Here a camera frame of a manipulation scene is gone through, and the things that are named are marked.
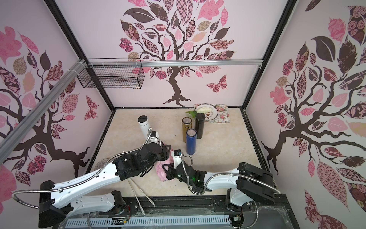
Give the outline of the pink towel cloth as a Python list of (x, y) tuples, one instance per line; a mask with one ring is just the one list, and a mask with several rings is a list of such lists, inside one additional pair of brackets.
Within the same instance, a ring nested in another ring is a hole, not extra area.
[(165, 161), (158, 161), (158, 162), (155, 163), (155, 165), (154, 165), (155, 171), (156, 171), (159, 179), (162, 182), (167, 181), (166, 172), (163, 169), (163, 165), (169, 165), (169, 164), (172, 164), (172, 163), (173, 163), (172, 156), (169, 156), (169, 158)]

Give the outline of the blue thermos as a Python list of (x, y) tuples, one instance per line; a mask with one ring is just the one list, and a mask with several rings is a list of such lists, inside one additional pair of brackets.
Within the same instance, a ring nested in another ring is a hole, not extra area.
[(186, 152), (188, 155), (195, 154), (196, 137), (197, 137), (197, 131), (195, 129), (187, 130), (187, 132), (186, 132)]

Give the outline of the white thermos black lid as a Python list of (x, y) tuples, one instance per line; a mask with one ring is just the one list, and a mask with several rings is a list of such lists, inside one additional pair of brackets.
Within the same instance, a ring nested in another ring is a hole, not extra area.
[(149, 129), (151, 127), (148, 117), (145, 115), (141, 115), (138, 117), (138, 124), (140, 126), (140, 129), (144, 135), (144, 137), (148, 137), (149, 135)]

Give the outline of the gold thermos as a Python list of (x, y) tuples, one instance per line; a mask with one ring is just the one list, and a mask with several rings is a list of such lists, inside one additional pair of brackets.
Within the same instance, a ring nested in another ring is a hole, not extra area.
[(192, 119), (190, 117), (184, 117), (182, 119), (182, 136), (184, 143), (186, 143), (186, 133), (191, 128), (192, 128)]

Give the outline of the pink thermos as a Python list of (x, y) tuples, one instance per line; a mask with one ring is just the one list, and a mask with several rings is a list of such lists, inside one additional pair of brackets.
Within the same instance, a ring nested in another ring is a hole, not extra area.
[(174, 161), (173, 157), (174, 157), (174, 150), (171, 149), (169, 158), (168, 158), (169, 163), (173, 163), (173, 161)]

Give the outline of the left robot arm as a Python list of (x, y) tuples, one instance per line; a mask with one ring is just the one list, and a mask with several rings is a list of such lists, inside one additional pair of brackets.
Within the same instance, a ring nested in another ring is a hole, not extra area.
[(38, 227), (52, 227), (66, 218), (89, 212), (123, 213), (126, 203), (120, 191), (100, 196), (90, 193), (131, 177), (143, 177), (156, 162), (166, 161), (170, 154), (170, 145), (152, 142), (117, 156), (103, 169), (62, 183), (55, 184), (50, 180), (42, 183)]

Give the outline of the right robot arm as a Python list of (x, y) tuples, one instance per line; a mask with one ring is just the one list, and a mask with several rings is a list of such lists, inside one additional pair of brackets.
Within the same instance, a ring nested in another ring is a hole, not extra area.
[(178, 179), (186, 183), (195, 195), (203, 195), (217, 189), (226, 189), (224, 208), (228, 211), (239, 211), (249, 202), (260, 202), (273, 205), (275, 195), (280, 192), (274, 187), (273, 175), (249, 163), (241, 162), (238, 168), (225, 172), (206, 172), (194, 170), (182, 162), (162, 165), (168, 180)]

